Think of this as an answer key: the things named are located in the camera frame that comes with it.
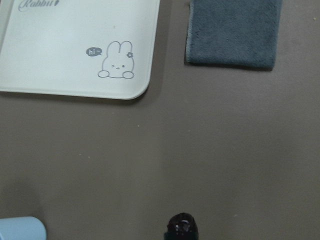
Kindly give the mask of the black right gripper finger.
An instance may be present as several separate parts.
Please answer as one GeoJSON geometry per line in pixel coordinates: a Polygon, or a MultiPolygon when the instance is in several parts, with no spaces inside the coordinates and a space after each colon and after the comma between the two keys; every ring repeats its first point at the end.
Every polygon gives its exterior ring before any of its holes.
{"type": "Polygon", "coordinates": [[[198,240],[197,231],[167,231],[163,235],[164,240],[198,240]]]}

